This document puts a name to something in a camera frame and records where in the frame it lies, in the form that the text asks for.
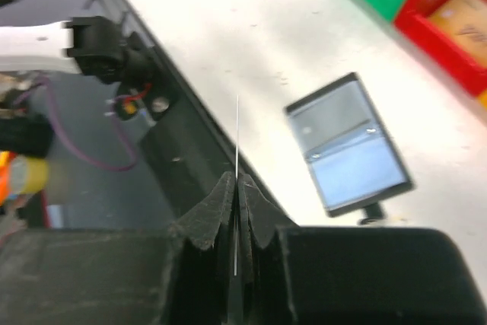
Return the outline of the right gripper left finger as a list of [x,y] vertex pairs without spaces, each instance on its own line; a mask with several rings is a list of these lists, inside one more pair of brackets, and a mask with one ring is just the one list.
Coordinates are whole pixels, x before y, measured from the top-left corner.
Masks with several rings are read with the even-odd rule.
[[26,229],[1,246],[3,324],[220,324],[233,175],[164,230]]

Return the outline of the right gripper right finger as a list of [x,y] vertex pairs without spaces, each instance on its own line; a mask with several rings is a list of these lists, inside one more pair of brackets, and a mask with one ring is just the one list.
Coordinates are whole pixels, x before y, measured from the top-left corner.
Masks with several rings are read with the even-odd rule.
[[429,228],[301,227],[238,183],[248,324],[479,324],[456,244]]

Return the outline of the black leather card holder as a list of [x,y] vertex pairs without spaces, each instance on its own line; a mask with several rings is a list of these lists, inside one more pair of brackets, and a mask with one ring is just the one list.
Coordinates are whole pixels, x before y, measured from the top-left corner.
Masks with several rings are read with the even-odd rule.
[[363,211],[383,221],[381,203],[414,181],[359,75],[348,73],[285,107],[285,115],[327,215]]

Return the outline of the white VIP credit card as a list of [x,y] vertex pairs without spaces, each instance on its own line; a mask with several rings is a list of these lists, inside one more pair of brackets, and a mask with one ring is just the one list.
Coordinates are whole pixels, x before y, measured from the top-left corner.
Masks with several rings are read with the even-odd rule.
[[235,159],[234,159],[234,175],[235,175],[235,190],[233,198],[233,211],[234,211],[234,249],[233,249],[233,277],[231,280],[232,289],[229,299],[229,309],[235,324],[242,324],[242,299],[241,299],[241,280],[240,280],[240,203],[238,197],[238,178],[239,178],[239,122],[240,122],[240,96],[236,97],[236,123],[235,123]]

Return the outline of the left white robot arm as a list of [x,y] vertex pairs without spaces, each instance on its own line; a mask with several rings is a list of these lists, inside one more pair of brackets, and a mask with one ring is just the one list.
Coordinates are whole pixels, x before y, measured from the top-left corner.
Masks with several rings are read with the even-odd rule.
[[30,27],[1,28],[1,71],[49,71],[94,76],[137,87],[155,73],[147,52],[102,16]]

